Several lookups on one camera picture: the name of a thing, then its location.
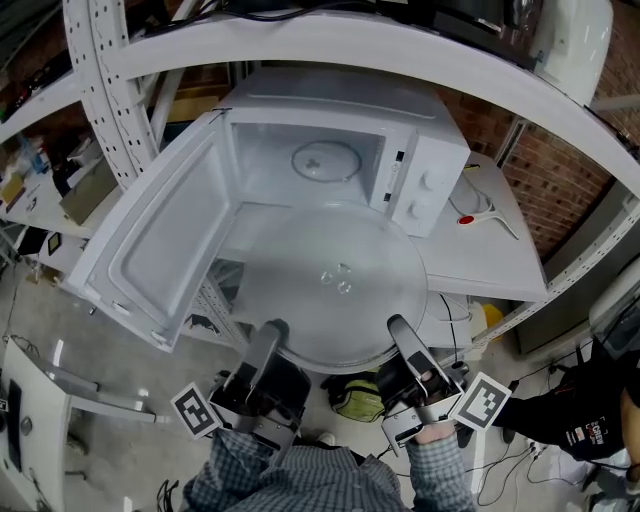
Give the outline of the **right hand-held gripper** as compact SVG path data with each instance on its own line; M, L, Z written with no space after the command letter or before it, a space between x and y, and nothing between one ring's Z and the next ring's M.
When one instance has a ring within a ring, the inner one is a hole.
M479 372L467 383L466 364L442 368L408 321L399 314L388 330L402 357L377 373L384 415L381 428L395 455L425 427L454 421L484 432L511 396L509 388Z

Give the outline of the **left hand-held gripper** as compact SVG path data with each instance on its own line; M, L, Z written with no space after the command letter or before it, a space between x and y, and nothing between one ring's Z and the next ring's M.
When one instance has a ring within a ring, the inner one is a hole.
M275 365L265 371L288 337L286 322L266 322L250 339L237 374L220 371L208 395L191 383L171 399L174 411L192 438L225 430L249 434L272 450L287 450L293 445L310 381L296 367Z

